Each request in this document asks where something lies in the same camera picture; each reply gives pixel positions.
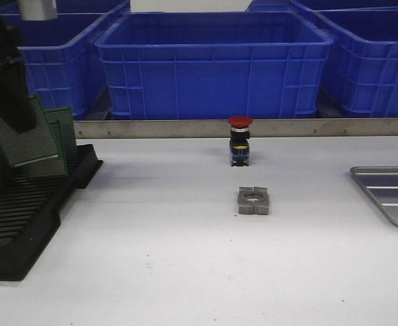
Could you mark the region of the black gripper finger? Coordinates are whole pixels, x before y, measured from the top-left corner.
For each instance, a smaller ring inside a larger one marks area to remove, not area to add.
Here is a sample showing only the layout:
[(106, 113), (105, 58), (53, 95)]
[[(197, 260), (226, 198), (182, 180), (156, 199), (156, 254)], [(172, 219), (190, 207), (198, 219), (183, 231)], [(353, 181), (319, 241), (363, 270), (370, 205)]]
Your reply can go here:
[[(8, 3), (0, 1), (0, 7)], [(0, 118), (18, 133), (36, 127), (36, 115), (27, 102), (25, 66), (18, 60), (23, 42), (22, 33), (0, 14)]]

